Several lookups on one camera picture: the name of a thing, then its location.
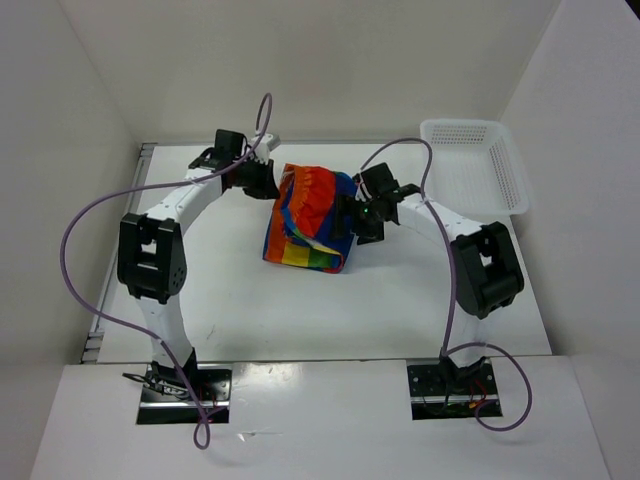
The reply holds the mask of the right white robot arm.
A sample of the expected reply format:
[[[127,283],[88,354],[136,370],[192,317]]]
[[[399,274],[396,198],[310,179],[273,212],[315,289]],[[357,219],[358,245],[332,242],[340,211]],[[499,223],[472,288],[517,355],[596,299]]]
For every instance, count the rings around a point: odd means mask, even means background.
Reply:
[[[450,299],[438,359],[440,385],[460,393],[479,373],[484,345],[479,323],[510,306],[524,289],[524,276],[507,227],[468,219],[430,200],[419,186],[400,185],[385,163],[354,177],[354,194],[335,201],[334,236],[353,234],[359,245],[384,240],[392,222],[441,242],[450,273]]]

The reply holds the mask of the rainbow striped shorts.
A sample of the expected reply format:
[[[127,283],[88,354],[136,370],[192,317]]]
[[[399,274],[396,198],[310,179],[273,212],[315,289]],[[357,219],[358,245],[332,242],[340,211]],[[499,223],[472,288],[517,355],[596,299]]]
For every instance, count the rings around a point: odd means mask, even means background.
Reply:
[[[357,187],[344,172],[287,163],[267,227],[262,258],[270,263],[336,274],[344,268],[354,234],[333,238],[339,196]]]

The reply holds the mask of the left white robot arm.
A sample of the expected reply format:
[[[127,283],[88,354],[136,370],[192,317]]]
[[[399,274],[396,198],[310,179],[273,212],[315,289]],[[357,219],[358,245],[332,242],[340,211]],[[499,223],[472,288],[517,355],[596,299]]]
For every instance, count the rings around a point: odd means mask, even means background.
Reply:
[[[144,213],[122,218],[117,277],[141,309],[144,328],[154,334],[151,366],[140,379],[148,388],[185,400],[203,385],[180,306],[187,278],[183,237],[231,188],[258,200],[277,199],[271,153],[279,144],[273,134],[248,140],[239,132],[219,129],[214,145],[188,165],[185,185]]]

